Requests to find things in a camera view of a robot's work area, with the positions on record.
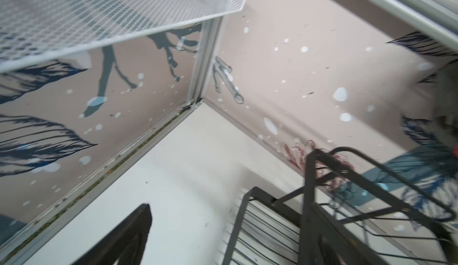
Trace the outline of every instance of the wall mural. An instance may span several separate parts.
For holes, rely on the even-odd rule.
[[[156,123],[158,120],[162,119],[164,115],[167,115],[167,111],[174,110],[176,107],[175,105],[177,105],[176,102],[180,102],[180,100],[184,102],[186,100],[186,90],[188,88],[186,83],[189,82],[186,80],[191,78],[194,61],[192,56],[197,54],[199,47],[198,37],[195,33],[200,33],[201,30],[202,22],[199,22],[189,27],[171,29],[162,33],[149,35],[147,38],[141,38],[146,41],[152,41],[154,44],[151,43],[151,48],[156,51],[152,52],[154,57],[151,57],[150,60],[141,63],[140,66],[137,65],[137,69],[141,69],[142,67],[145,68],[145,74],[139,72],[133,74],[131,69],[119,63],[116,57],[116,45],[108,45],[98,50],[101,56],[100,61],[96,62],[100,64],[101,70],[100,73],[94,74],[95,76],[99,76],[99,79],[91,79],[91,82],[85,82],[87,84],[81,84],[81,80],[78,80],[76,84],[71,87],[77,88],[73,89],[62,89],[61,85],[68,85],[68,81],[64,82],[63,80],[72,79],[77,74],[86,71],[94,72],[92,68],[92,57],[88,52],[84,51],[62,56],[52,61],[43,62],[7,73],[0,73],[0,105],[3,107],[0,112],[0,180],[4,183],[8,183],[6,180],[11,182],[11,178],[14,178],[14,184],[16,185],[17,183],[18,190],[22,190],[22,187],[37,187],[38,184],[40,185],[39,188],[24,189],[23,192],[28,194],[21,195],[14,195],[14,192],[11,192],[11,189],[9,189],[8,193],[11,194],[12,197],[8,201],[4,200],[2,205],[0,205],[0,244],[8,240],[28,222],[33,220],[33,218],[46,210],[48,206],[59,200],[62,194],[65,195],[67,193],[65,192],[66,186],[69,186],[70,189],[73,188],[84,180],[87,176],[85,173],[90,174],[92,173],[91,170],[97,170],[103,163],[118,153],[119,149],[113,152],[111,146],[104,148],[103,143],[95,142],[97,139],[100,139],[100,135],[99,138],[96,138],[96,135],[88,134],[92,130],[92,127],[94,127],[95,130],[102,129],[102,125],[99,124],[99,118],[106,122],[111,122],[111,119],[113,119],[112,123],[114,125],[117,124],[117,131],[119,130],[119,132],[124,133],[124,139],[126,138],[126,132],[134,132],[127,127],[127,125],[130,124],[126,124],[130,121],[128,119],[128,112],[130,112],[130,110],[125,110],[125,113],[120,113],[122,110],[120,110],[120,112],[112,112],[112,105],[109,103],[107,104],[109,98],[119,99],[116,95],[124,94],[124,91],[115,92],[114,89],[110,89],[110,87],[119,86],[119,83],[115,83],[115,81],[109,83],[111,74],[115,75],[115,79],[119,77],[120,79],[118,81],[121,81],[121,84],[125,83],[128,85],[127,92],[132,90],[138,91],[144,86],[144,83],[147,83],[148,80],[146,79],[146,75],[154,74],[154,77],[149,79],[149,81],[154,81],[154,83],[148,84],[151,87],[151,91],[143,91],[141,97],[136,96],[136,98],[131,98],[142,99],[142,97],[149,97],[148,95],[152,95],[153,90],[155,90],[157,91],[156,95],[162,96],[158,96],[159,102],[155,103],[154,109],[145,111],[141,108],[145,106],[142,101],[136,100],[133,103],[132,101],[129,102],[130,98],[128,96],[122,96],[126,103],[123,107],[126,106],[128,109],[131,107],[132,113],[138,110],[133,114],[140,115],[137,117],[142,117],[143,114],[150,110],[154,111],[154,113],[150,113],[150,115],[153,116],[146,117],[145,123],[142,124],[145,130],[154,125],[150,123]],[[160,50],[165,50],[165,57],[160,55],[162,53]],[[177,55],[176,51],[189,53],[189,59],[183,55]],[[148,69],[151,63],[160,63],[161,71],[158,71],[156,68]],[[170,72],[164,70],[166,69],[163,67],[164,65],[169,66]],[[62,84],[59,83],[56,89],[53,83],[59,81],[62,81]],[[169,85],[169,81],[178,82],[184,85],[182,87],[176,85],[177,87],[174,88],[175,85]],[[89,90],[95,88],[97,93],[93,98],[89,100],[86,98],[83,100],[83,105],[81,105],[82,107],[79,110],[82,113],[80,112],[81,114],[79,114],[79,116],[77,114],[76,117],[73,117],[74,108],[70,110],[70,105],[65,105],[63,104],[64,102],[55,103],[61,93],[66,96],[63,101],[68,99],[67,95],[75,95],[78,93],[75,101],[80,103],[82,101],[81,98],[83,98],[83,96],[81,96],[82,92],[86,88]],[[37,102],[33,100],[34,98],[31,100],[29,95],[31,95],[32,92],[45,91],[45,89],[50,93],[48,94],[49,98],[40,96],[40,100]],[[47,109],[44,106],[42,107],[39,105],[39,103],[43,102],[42,99],[49,99],[50,103],[49,106],[47,106],[48,108],[55,107],[55,105],[63,106],[64,108]],[[107,105],[106,107],[111,107],[111,109],[107,108],[103,110],[102,105]],[[31,114],[27,113],[28,109],[32,109]],[[53,114],[51,116],[54,118],[49,118],[49,111],[52,111],[51,113]],[[54,115],[56,111],[61,111],[63,114]],[[97,125],[94,124],[91,126],[91,124],[94,123],[93,118],[97,113],[100,114],[97,116],[97,122],[95,123]],[[124,116],[126,120],[121,122],[121,118]],[[57,122],[55,117],[62,117],[62,120],[66,122]],[[81,129],[81,126],[85,124],[88,124],[86,128],[88,130],[86,131]],[[113,132],[112,129],[111,132],[103,133],[102,136],[116,136],[117,134],[118,133]],[[127,138],[132,138],[132,140],[134,140],[137,137],[138,135]],[[101,160],[101,164],[97,163],[97,165],[92,164],[95,159],[95,157],[92,156],[92,166],[84,170],[81,169],[81,173],[77,173],[77,177],[73,175],[72,179],[66,179],[64,181],[62,180],[63,178],[65,179],[64,176],[58,178],[53,177],[60,174],[62,171],[61,168],[65,169],[71,166],[69,169],[72,170],[74,166],[87,165],[91,162],[91,156],[83,151],[89,148],[93,148],[95,153],[111,155],[108,159]],[[73,159],[60,160],[72,155],[74,156]],[[27,173],[36,173],[37,175],[31,176]],[[38,173],[45,175],[50,174],[50,176],[40,176]],[[35,200],[29,193],[38,195],[39,199]]]
[[[217,93],[219,94],[221,93],[220,84],[223,84],[223,85],[226,85],[232,97],[234,98],[234,101],[237,104],[243,104],[245,102],[243,96],[240,95],[239,93],[238,87],[234,86],[234,84],[232,83],[234,81],[234,78],[231,75],[232,67],[226,64],[226,62],[224,62],[218,56],[215,56],[215,60],[213,62],[212,73],[213,73],[214,87]]]

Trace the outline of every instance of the black metal bar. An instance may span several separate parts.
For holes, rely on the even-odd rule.
[[[342,224],[347,224],[347,223],[351,223],[351,222],[361,221],[361,220],[364,220],[364,219],[371,219],[371,218],[374,218],[374,217],[377,217],[377,216],[387,215],[387,214],[398,212],[398,211],[399,210],[395,209],[394,207],[387,207],[387,208],[380,209],[380,210],[377,210],[377,211],[371,211],[371,212],[363,213],[363,214],[360,214],[358,216],[352,216],[352,217],[349,217],[349,218],[340,219],[339,221]]]
[[[332,151],[329,152],[329,155],[333,155],[335,153],[338,153],[338,152],[350,152],[350,153],[354,153],[355,155],[369,161],[371,164],[375,165],[376,167],[378,167],[379,169],[381,169],[382,171],[386,172],[387,174],[389,174],[390,176],[398,179],[400,182],[402,182],[403,184],[405,184],[406,186],[414,189],[415,191],[417,191],[419,194],[423,195],[424,197],[426,197],[427,199],[429,199],[430,201],[434,202],[436,205],[440,206],[443,210],[447,211],[449,214],[450,214],[450,217],[447,217],[447,218],[441,218],[441,219],[438,219],[438,221],[441,221],[441,222],[449,222],[449,221],[452,221],[456,218],[456,213],[455,211],[453,211],[450,207],[444,205],[441,201],[437,200],[436,198],[432,197],[430,194],[426,193],[424,190],[422,190],[421,188],[419,188],[418,186],[416,186],[414,183],[410,182],[409,180],[403,178],[402,176],[398,175],[397,173],[395,173],[394,171],[388,169],[386,166],[382,165],[381,163],[379,163],[378,161],[370,158],[369,156],[365,155],[364,153],[358,151],[357,149],[354,149],[354,148],[350,148],[350,147],[338,147],[338,148],[335,148],[333,149]]]

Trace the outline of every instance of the dark blue leaf painting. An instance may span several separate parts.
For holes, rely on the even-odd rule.
[[[213,81],[215,91],[217,93],[221,93],[220,87],[220,79],[223,81],[223,84],[229,89],[231,95],[234,98],[234,101],[238,104],[243,104],[245,102],[242,95],[240,95],[238,89],[234,86],[232,81],[234,78],[232,77],[232,67],[226,64],[221,58],[215,56],[215,61],[213,63]]]
[[[40,89],[44,85],[75,75],[87,69],[78,69],[69,63],[52,60],[40,65],[0,73],[0,104]]]
[[[428,56],[458,56],[458,54],[450,50],[448,47],[443,44],[435,41],[431,37],[423,34],[421,32],[415,31],[413,33],[407,34],[399,39],[395,39],[388,43],[393,43],[409,48],[413,52],[416,52],[420,55]]]
[[[54,171],[58,168],[50,164],[95,145],[62,124],[0,114],[0,176],[39,171],[42,167]]]

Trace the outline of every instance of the white paint splatter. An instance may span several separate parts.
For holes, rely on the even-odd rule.
[[[78,64],[78,66],[83,69],[89,69],[92,67],[91,55],[87,51],[82,51],[82,52],[66,55],[66,56],[60,57],[60,59],[61,60],[64,60],[64,59],[74,60]]]
[[[100,105],[101,103],[105,103],[108,100],[107,97],[105,96],[97,96],[90,98],[89,101],[87,102],[88,106],[97,106]]]
[[[343,102],[348,98],[348,92],[344,87],[337,88],[333,95],[334,100]]]
[[[265,117],[264,118],[264,124],[266,125],[266,128],[267,128],[267,130],[269,130],[269,132],[271,132],[274,135],[278,135],[278,129],[275,126],[275,124],[272,122],[271,119]]]
[[[381,187],[383,190],[389,190],[388,186],[385,183],[378,182],[377,185]]]
[[[60,164],[57,163],[57,162],[53,162],[53,163],[50,163],[50,164],[47,164],[47,165],[43,165],[43,166],[34,168],[33,170],[31,170],[31,172],[32,173],[37,173],[37,172],[40,172],[42,170],[44,170],[45,172],[55,172],[55,171],[58,171],[59,169],[60,169]]]
[[[29,160],[27,161],[27,165],[29,165],[29,164],[34,164],[34,163],[37,163],[37,162],[39,162],[39,161],[41,161],[41,159],[38,159],[38,158],[29,159]]]
[[[399,224],[397,227],[393,228],[396,231],[404,231],[405,227],[402,224]]]
[[[344,122],[351,121],[351,115],[349,113],[343,113],[340,115],[340,120]]]
[[[80,158],[80,163],[82,165],[87,165],[90,161],[91,161],[91,157],[88,155],[85,155],[82,158]]]
[[[418,65],[418,70],[426,71],[434,68],[434,64],[431,62],[423,62]]]

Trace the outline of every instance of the mural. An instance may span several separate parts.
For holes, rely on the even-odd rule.
[[[226,64],[221,58],[215,56],[215,61],[213,62],[213,81],[215,86],[215,91],[217,93],[221,93],[221,86],[220,84],[226,85],[228,90],[230,91],[234,101],[237,104],[243,104],[244,99],[243,96],[240,95],[239,89],[237,86],[234,86],[232,82],[234,81],[232,73],[232,67]]]

